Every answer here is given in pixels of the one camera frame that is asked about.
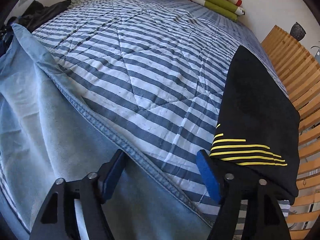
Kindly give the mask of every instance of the black fabric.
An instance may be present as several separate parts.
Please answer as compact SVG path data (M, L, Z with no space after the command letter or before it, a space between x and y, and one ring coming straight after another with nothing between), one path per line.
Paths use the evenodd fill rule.
M4 55L13 40L13 30L11 27L7 27L8 30L2 35L2 39L0 40L0 57Z
M65 11L70 4L71 0L65 0L46 7L34 0L23 15L16 20L16 23L26 27L28 31L33 32L42 24Z
M17 240L14 233L11 231L9 225L0 213L0 239L1 240Z
M264 65L240 46L229 67L210 156L239 157L226 161L242 163L297 197L299 121Z

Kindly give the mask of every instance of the dark vase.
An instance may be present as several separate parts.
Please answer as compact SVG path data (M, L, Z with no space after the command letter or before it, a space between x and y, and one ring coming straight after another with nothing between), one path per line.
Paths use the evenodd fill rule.
M303 37L306 35L306 31L302 28L299 23L295 23L290 31L290 35L294 37L297 41L301 41Z

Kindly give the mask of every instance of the mattress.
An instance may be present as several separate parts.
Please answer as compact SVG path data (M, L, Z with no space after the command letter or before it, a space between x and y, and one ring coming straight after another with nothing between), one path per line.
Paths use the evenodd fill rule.
M287 95L248 28L188 0L73 0L33 35L86 104L165 172L210 221L219 207L195 159L198 150L211 148L237 48L249 49ZM287 215L288 202L280 206ZM242 233L245 209L243 201L236 235Z

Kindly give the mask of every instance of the denim-like fabric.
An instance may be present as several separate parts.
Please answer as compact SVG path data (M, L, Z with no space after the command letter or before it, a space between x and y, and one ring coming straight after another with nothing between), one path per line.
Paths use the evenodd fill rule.
M18 240L29 239L29 232L25 230L16 214L10 208L2 190L0 190L0 212Z
M12 28L0 58L0 182L25 227L56 178L80 179L121 148L132 160L104 206L116 239L205 239L209 222L186 195L84 103L27 29ZM86 239L81 219L79 227Z

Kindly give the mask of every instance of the black cloth with yellow stripes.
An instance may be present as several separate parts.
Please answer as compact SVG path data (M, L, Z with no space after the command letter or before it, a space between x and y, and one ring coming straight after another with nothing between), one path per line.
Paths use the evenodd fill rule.
M300 116L264 65L246 48L227 75L211 158L253 169L297 197Z

